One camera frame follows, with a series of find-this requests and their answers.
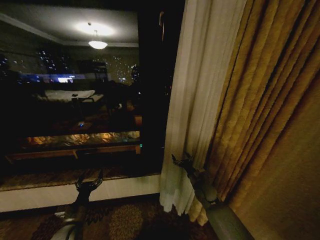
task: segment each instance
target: wall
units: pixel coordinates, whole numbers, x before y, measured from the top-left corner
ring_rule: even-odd
[[[71,68],[79,73],[76,61],[94,60],[105,62],[109,81],[130,85],[133,83],[131,68],[139,65],[139,49],[137,47],[106,47],[97,50],[88,46],[65,47],[73,60]]]
[[[70,68],[79,73],[77,61],[106,62],[109,80],[130,85],[133,82],[131,67],[139,65],[137,47],[107,47],[97,50],[88,46],[62,46],[18,27],[0,21],[0,54],[8,58],[10,70],[25,74],[46,74],[38,51],[57,48],[71,58]]]
[[[37,52],[52,42],[3,21],[0,21],[0,31],[0,54],[8,59],[10,70],[18,73],[47,73]]]

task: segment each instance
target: reflected ceiling light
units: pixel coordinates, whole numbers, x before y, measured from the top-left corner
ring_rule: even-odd
[[[99,32],[100,36],[110,36],[115,33],[115,31],[112,28],[94,22],[91,22],[90,24],[88,24],[87,22],[79,23],[78,25],[76,25],[76,28],[85,34],[90,35],[94,34],[95,30]]]
[[[108,46],[108,43],[104,41],[90,41],[89,45],[94,49],[104,49],[106,46]]]
[[[95,38],[96,40],[92,40],[89,42],[89,45],[91,47],[93,47],[94,49],[104,49],[106,46],[108,46],[108,43],[104,42],[104,41],[98,41],[98,30],[94,30],[95,32]]]

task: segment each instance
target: patterned carpet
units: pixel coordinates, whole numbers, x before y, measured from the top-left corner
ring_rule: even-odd
[[[56,207],[0,215],[0,240],[50,240],[61,227]],[[163,212],[159,195],[90,203],[84,240],[217,240],[207,223],[199,226],[173,209]]]

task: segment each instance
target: robotic claw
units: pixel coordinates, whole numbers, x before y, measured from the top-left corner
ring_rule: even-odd
[[[86,205],[89,203],[89,196],[92,191],[97,189],[103,182],[103,171],[94,181],[83,182],[85,172],[79,177],[75,183],[75,187],[79,192],[76,200],[64,213],[63,227],[60,228],[51,238],[51,240],[81,240],[83,221],[86,215]]]
[[[187,158],[181,161],[172,155],[173,163],[186,171],[194,194],[203,205],[208,221],[218,238],[220,240],[253,240],[253,236],[232,209],[219,201],[217,190],[211,185],[207,173],[195,170],[192,157],[188,153],[185,155]]]

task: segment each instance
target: curtain fold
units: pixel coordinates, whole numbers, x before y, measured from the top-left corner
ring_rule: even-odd
[[[207,163],[223,201],[236,187],[241,204],[315,79],[319,11],[315,0],[246,3]]]
[[[215,128],[219,99],[246,0],[187,0],[185,3],[167,120],[160,179],[160,203],[166,212],[190,213],[206,221],[184,170],[171,154],[194,157],[201,170]]]

